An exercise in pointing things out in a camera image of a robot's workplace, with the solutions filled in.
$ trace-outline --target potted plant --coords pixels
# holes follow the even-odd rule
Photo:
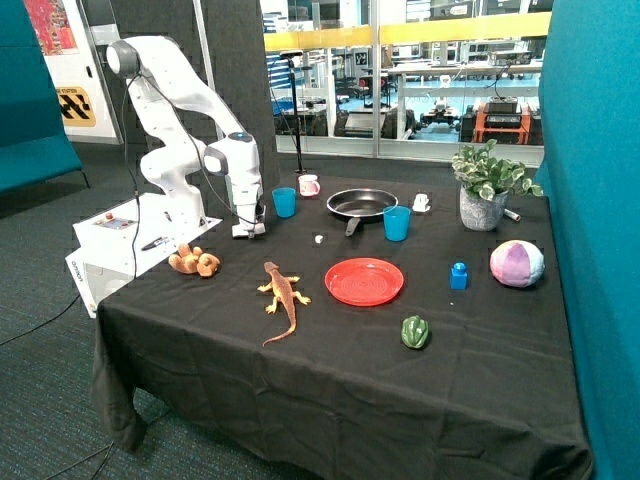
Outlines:
[[[493,230],[512,195],[543,195],[542,187],[526,176],[523,163],[501,159],[491,155],[498,143],[489,140],[476,149],[465,145],[452,158],[456,179],[461,182],[460,216],[462,223],[472,230]]]

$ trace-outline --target black tablecloth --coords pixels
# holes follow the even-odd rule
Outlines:
[[[414,214],[408,238],[394,243],[382,222],[345,237],[326,199],[369,187],[409,204],[415,185],[320,180],[321,195],[299,197],[292,218],[267,202],[261,237],[233,239],[228,219],[193,242],[221,258],[215,277],[161,264],[100,304],[92,398],[116,443],[133,450],[143,439],[132,406],[142,388],[264,459],[328,479],[588,478],[547,200],[514,197],[520,223],[505,217],[493,232],[473,232],[460,221],[457,190],[425,187],[432,210]],[[492,250],[513,239],[545,255],[533,287],[491,275]],[[355,257],[403,272],[392,302],[354,307],[329,294],[327,270]],[[273,295],[257,291],[269,281],[267,260],[300,276],[294,288],[312,303],[296,302],[295,333],[263,347],[289,327],[282,306],[265,313]],[[463,291],[449,287],[456,261],[469,271]],[[401,341],[411,315],[429,322],[423,350]]]

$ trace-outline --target yellow beam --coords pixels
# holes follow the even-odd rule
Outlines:
[[[404,23],[380,27],[380,43],[401,44],[454,40],[538,37],[549,32],[551,13],[489,15],[437,22]]]
[[[308,32],[268,33],[264,36],[267,52],[281,50],[316,48],[355,47],[371,45],[373,33],[371,27],[335,28]]]
[[[549,32],[551,13],[526,15],[489,15],[478,18],[402,23],[380,27],[380,43],[402,44],[510,37],[538,37]],[[371,45],[370,26],[315,30],[308,32],[268,33],[264,36],[267,52]]]

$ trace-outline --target green pepper toy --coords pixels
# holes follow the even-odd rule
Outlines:
[[[402,341],[409,348],[422,348],[429,336],[429,324],[419,316],[405,318],[402,322]]]

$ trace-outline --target glass window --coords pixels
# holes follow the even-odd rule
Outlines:
[[[274,24],[265,44],[279,149],[294,151],[299,133],[302,152],[449,161],[461,143],[495,138],[505,156],[519,149],[525,163],[541,161],[552,0],[262,4]],[[279,57],[292,48],[303,50],[296,108]]]

